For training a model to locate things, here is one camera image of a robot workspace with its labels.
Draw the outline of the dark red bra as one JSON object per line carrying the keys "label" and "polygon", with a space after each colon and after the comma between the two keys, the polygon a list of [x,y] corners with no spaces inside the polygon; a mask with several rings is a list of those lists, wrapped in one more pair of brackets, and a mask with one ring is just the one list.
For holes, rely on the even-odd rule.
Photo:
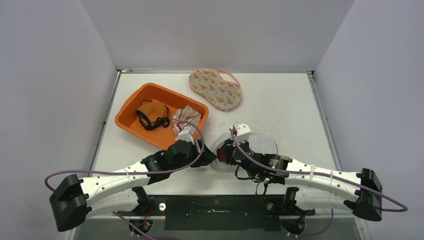
{"label": "dark red bra", "polygon": [[223,164],[228,163],[228,148],[226,145],[221,146],[216,150],[217,161]]}

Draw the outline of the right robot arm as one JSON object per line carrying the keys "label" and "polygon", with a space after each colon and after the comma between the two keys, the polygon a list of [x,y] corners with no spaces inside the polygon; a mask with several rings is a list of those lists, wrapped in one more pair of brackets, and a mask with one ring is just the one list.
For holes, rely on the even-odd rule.
{"label": "right robot arm", "polygon": [[382,197],[378,194],[383,186],[373,170],[333,171],[288,156],[254,152],[248,142],[240,146],[244,153],[231,139],[226,140],[217,151],[218,160],[242,168],[248,179],[287,185],[282,201],[286,213],[337,209],[368,221],[382,220]]}

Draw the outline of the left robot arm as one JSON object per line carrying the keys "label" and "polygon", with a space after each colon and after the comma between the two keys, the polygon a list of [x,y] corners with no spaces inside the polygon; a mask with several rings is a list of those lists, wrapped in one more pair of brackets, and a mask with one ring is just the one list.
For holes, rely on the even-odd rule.
{"label": "left robot arm", "polygon": [[210,165],[217,156],[202,142],[178,140],[166,150],[148,155],[141,161],[115,172],[96,171],[95,176],[65,177],[49,197],[56,228],[65,232],[87,218],[109,212],[133,211],[144,215],[149,201],[143,187],[166,180],[181,168]]}

